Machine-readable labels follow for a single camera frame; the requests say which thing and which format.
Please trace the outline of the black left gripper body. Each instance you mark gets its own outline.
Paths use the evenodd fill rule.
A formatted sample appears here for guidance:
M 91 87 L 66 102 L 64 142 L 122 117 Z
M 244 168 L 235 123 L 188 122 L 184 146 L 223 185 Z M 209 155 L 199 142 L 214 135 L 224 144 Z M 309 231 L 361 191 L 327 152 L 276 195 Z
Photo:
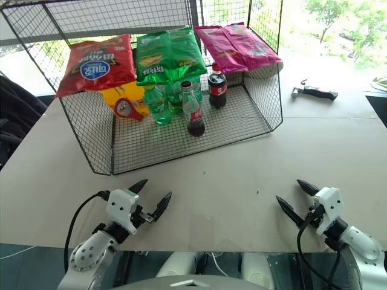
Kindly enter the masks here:
M 134 212 L 131 214 L 130 221 L 134 228 L 138 229 L 145 222 L 153 223 L 154 217 L 149 213 L 144 213 L 141 205 L 136 205 Z

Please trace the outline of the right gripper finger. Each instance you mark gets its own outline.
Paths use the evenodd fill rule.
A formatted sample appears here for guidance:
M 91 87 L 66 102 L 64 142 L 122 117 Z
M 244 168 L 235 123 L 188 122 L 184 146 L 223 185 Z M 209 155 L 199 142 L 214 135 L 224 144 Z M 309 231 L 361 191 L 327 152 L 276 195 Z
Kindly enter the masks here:
M 282 211 L 296 224 L 296 226 L 301 226 L 303 224 L 303 219 L 294 211 L 293 207 L 287 201 L 278 195 L 276 195 L 276 200 Z
M 303 179 L 298 179 L 297 182 L 301 189 L 309 196 L 314 196 L 320 191 L 318 187 Z

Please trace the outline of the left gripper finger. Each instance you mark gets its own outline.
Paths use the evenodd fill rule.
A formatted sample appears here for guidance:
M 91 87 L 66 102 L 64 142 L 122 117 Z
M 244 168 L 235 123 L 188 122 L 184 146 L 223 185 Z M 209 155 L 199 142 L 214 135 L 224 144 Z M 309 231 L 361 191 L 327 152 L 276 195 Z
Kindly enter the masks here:
M 142 180 L 136 182 L 134 185 L 132 185 L 132 186 L 130 186 L 130 188 L 128 188 L 128 193 L 134 194 L 134 195 L 139 194 L 147 182 L 148 182 L 148 179 L 142 179 Z
M 161 215 L 164 213 L 166 208 L 169 205 L 169 202 L 172 197 L 172 192 L 167 193 L 157 204 L 157 208 L 155 211 L 152 213 L 153 221 L 156 222 L 158 219 L 161 217 Z

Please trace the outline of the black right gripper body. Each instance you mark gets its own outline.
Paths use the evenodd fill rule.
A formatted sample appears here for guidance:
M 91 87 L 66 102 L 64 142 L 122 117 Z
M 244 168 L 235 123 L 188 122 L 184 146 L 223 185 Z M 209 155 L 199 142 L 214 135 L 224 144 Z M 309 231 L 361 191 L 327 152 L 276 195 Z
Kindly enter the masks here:
M 308 213 L 302 224 L 302 228 L 305 229 L 309 225 L 317 229 L 321 223 L 323 215 L 325 213 L 325 208 L 322 204 L 312 204 L 308 208 Z

